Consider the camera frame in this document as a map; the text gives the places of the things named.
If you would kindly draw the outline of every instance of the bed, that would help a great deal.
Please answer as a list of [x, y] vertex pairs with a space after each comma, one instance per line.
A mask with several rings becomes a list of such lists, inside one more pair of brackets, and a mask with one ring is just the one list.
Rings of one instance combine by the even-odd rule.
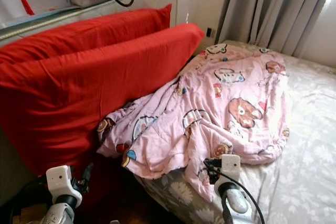
[[[138, 0], [134, 8], [159, 8], [171, 2], [175, 3], [171, 12], [171, 26], [174, 26], [176, 0]], [[0, 36], [0, 45], [61, 24], [116, 11], [111, 10], [109, 4], [101, 4], [76, 13], [20, 25], [4, 31]], [[259, 50], [255, 46], [235, 41], [226, 43], [251, 51]], [[197, 61], [198, 57], [195, 57], [181, 73], [196, 65]], [[273, 163], [242, 165], [240, 181], [257, 199], [266, 223], [334, 223], [336, 119], [332, 111], [336, 109], [336, 70], [289, 56], [285, 56], [285, 62], [293, 100], [289, 141], [282, 155]], [[7, 178], [27, 175], [26, 172], [17, 173], [17, 155], [8, 158], [15, 158], [15, 161], [5, 161], [13, 165], [12, 169], [7, 169]], [[205, 202], [186, 181], [183, 168], [156, 180], [138, 176], [136, 179], [160, 205], [185, 223], [223, 223], [220, 199], [214, 195], [211, 204]], [[2, 191], [7, 191], [1, 184]]]

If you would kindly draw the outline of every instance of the red pillowcase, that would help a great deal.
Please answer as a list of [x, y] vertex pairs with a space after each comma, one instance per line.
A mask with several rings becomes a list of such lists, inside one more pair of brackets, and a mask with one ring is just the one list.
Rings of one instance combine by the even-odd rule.
[[47, 59], [155, 33], [169, 28], [171, 8], [117, 13], [31, 35], [0, 48], [0, 63]]
[[0, 64], [1, 126], [36, 174], [64, 164], [81, 169], [96, 151], [100, 120], [173, 79], [203, 36], [185, 24], [111, 46]]

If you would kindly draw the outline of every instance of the floor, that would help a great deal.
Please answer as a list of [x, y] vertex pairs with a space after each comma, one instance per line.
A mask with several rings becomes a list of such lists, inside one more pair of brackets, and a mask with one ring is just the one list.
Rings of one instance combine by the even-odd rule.
[[152, 199], [129, 171], [123, 172], [123, 179], [128, 188], [121, 188], [118, 195], [110, 195], [89, 212], [76, 214], [75, 224], [109, 224], [111, 220], [121, 224], [182, 223]]

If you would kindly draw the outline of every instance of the headboard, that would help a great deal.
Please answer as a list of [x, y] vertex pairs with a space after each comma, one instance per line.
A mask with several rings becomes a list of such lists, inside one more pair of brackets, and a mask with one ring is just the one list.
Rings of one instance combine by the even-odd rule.
[[[77, 22], [84, 19], [99, 17], [107, 14], [139, 8], [162, 8], [172, 4], [171, 27], [176, 25], [177, 0], [135, 0], [129, 8], [121, 7], [114, 1], [108, 1], [93, 7], [54, 14], [49, 17], [32, 20], [0, 30], [0, 47], [40, 31], [58, 27], [60, 25]], [[0, 132], [0, 205], [13, 197], [26, 182], [34, 176], [27, 169], [21, 158]]]

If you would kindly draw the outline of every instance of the pillow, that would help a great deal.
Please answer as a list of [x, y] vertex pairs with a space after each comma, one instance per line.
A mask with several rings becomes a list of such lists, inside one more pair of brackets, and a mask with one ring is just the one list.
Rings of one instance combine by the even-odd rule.
[[47, 59], [104, 47], [169, 28], [172, 5], [83, 20], [20, 39], [0, 48], [0, 63]]
[[36, 174], [83, 168], [108, 113], [172, 80], [202, 40], [184, 24], [111, 46], [0, 64], [0, 123]]

